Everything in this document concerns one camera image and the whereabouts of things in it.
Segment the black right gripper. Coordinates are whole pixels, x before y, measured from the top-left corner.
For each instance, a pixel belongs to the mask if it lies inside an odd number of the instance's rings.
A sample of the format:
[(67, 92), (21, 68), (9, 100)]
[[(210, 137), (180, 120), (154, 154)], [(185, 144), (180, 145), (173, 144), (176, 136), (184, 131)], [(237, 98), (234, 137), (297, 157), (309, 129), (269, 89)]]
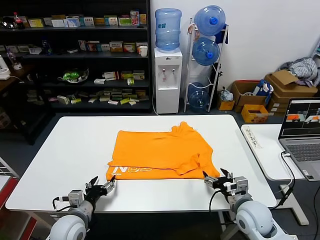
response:
[(224, 176), (217, 178), (209, 176), (203, 170), (204, 183), (208, 186), (212, 186), (214, 189), (219, 189), (224, 196), (231, 196), (237, 190), (237, 185), (234, 182), (234, 175), (226, 169), (220, 168), (220, 170)]

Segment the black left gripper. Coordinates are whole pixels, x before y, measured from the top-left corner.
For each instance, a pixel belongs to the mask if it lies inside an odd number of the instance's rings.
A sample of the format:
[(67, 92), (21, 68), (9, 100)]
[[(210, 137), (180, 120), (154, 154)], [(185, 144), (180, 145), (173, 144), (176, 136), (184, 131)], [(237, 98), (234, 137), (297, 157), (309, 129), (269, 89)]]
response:
[(85, 197), (86, 201), (97, 201), (101, 196), (106, 196), (115, 188), (116, 176), (114, 175), (110, 181), (107, 181), (104, 185), (95, 185), (98, 180), (98, 176), (92, 178), (85, 184)]

